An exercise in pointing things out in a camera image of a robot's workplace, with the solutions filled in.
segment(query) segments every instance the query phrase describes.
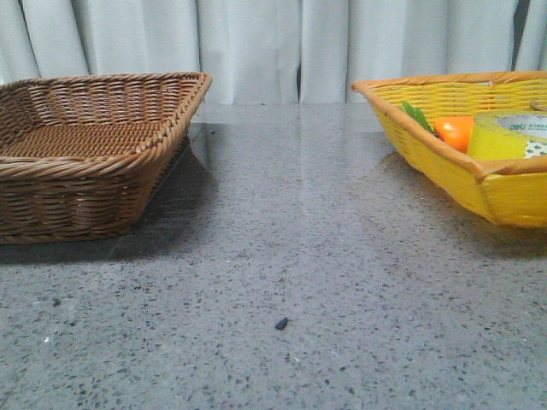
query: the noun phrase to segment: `black speck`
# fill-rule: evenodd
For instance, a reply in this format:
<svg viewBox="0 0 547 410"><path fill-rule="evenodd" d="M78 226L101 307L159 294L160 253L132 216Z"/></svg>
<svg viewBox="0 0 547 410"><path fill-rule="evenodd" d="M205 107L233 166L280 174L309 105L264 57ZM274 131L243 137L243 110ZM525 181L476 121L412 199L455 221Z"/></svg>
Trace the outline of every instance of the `black speck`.
<svg viewBox="0 0 547 410"><path fill-rule="evenodd" d="M277 322L277 325L275 325L275 328L278 331L282 331L283 329L285 329L287 327L288 323L289 323L289 319L288 318L283 318L282 320Z"/></svg>

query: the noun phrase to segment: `wicker basket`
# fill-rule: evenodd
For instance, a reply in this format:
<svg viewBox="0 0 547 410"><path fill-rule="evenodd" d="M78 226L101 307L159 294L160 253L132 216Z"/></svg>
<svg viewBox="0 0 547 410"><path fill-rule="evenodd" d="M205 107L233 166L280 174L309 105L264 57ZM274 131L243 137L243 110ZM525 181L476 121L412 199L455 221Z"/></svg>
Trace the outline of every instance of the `wicker basket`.
<svg viewBox="0 0 547 410"><path fill-rule="evenodd" d="M0 243L127 233L210 82L165 73L0 86Z"/></svg>
<svg viewBox="0 0 547 410"><path fill-rule="evenodd" d="M531 110L547 102L547 72L496 72L357 81L385 133L414 168L464 208L496 225L547 225L547 156L477 161L424 130L401 109L409 101L432 124L448 115Z"/></svg>

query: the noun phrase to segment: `tape roll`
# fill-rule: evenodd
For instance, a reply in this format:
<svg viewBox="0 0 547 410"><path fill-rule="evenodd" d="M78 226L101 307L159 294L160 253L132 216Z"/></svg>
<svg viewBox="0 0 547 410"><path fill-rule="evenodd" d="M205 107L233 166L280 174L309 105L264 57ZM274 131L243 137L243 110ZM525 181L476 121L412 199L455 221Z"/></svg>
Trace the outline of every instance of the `tape roll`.
<svg viewBox="0 0 547 410"><path fill-rule="evenodd" d="M546 154L547 113L496 111L475 115L469 156L505 160Z"/></svg>

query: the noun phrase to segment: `speckled countertop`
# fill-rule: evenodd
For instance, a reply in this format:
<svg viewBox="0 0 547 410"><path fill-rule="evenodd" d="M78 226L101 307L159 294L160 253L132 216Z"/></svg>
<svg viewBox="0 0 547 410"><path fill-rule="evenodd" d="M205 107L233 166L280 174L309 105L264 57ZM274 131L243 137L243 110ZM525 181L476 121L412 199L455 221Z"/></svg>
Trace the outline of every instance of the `speckled countertop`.
<svg viewBox="0 0 547 410"><path fill-rule="evenodd" d="M0 409L547 408L547 232L460 208L367 104L190 135L130 234L0 245Z"/></svg>

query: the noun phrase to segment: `curtain fold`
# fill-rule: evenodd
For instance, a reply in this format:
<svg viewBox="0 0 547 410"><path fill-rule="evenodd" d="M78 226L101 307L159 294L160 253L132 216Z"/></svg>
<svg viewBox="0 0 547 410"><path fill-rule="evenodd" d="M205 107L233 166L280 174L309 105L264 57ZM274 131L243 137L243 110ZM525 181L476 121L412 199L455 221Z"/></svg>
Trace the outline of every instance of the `curtain fold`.
<svg viewBox="0 0 547 410"><path fill-rule="evenodd" d="M212 103L362 102L358 79L547 68L547 0L1 0L0 83L205 71Z"/></svg>

